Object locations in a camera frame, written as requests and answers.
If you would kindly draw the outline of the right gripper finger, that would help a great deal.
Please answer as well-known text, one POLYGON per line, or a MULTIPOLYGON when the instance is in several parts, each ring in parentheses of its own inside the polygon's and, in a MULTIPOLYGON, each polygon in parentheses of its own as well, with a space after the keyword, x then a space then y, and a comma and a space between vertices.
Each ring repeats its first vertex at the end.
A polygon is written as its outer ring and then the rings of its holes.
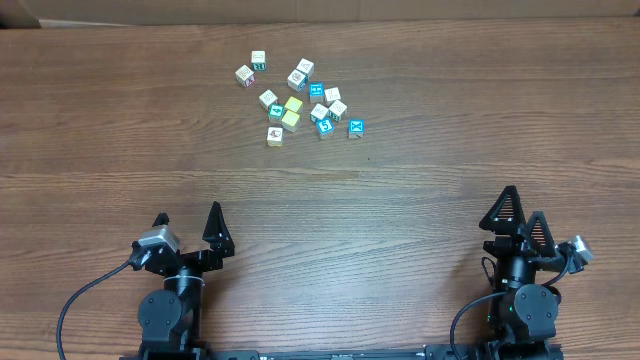
POLYGON ((534 211, 525 227, 525 254, 528 256, 555 257, 555 242, 542 211, 534 211))
POLYGON ((504 188, 494 205, 479 222, 479 227, 496 235, 521 235, 524 232, 526 220, 514 185, 504 188))

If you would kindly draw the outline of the white block red drawing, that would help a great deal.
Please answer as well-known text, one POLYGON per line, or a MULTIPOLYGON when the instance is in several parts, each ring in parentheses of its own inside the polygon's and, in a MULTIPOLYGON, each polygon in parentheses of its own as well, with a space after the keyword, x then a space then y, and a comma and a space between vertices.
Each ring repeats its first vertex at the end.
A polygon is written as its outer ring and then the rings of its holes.
POLYGON ((283 144, 283 128, 269 127, 267 131, 266 141, 269 146, 279 147, 283 144))

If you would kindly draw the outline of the white cream block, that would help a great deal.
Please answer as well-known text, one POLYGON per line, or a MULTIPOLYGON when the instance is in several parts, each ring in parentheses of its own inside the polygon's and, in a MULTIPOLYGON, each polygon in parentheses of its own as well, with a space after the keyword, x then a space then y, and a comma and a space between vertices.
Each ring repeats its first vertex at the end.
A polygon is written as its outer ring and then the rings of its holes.
POLYGON ((266 111, 268 111, 272 105, 278 105, 279 101, 273 91, 266 90, 259 96, 259 103, 266 111))

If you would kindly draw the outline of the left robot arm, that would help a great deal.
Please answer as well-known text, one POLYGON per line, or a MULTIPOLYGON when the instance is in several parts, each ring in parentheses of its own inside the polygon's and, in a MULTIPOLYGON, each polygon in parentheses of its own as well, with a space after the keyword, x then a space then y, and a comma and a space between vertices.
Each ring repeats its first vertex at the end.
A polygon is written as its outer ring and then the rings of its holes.
POLYGON ((163 278, 163 288, 146 295, 138 307, 142 328, 139 359, 211 359, 210 346, 200 339, 203 274, 223 268, 235 245, 221 205, 211 206, 202 239, 207 249, 183 253, 180 240, 160 213, 150 230, 132 243, 130 264, 163 278))

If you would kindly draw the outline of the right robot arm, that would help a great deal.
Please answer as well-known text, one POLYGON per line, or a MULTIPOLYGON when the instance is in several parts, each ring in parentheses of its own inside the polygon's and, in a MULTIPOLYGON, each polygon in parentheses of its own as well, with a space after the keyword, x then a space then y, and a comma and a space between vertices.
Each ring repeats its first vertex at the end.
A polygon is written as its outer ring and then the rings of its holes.
POLYGON ((517 188, 509 185, 479 223, 495 235, 483 250, 495 258, 488 323, 493 338, 477 354, 484 359, 554 359, 558 296, 536 282, 539 271, 562 272, 560 254, 541 212, 526 218, 517 188))

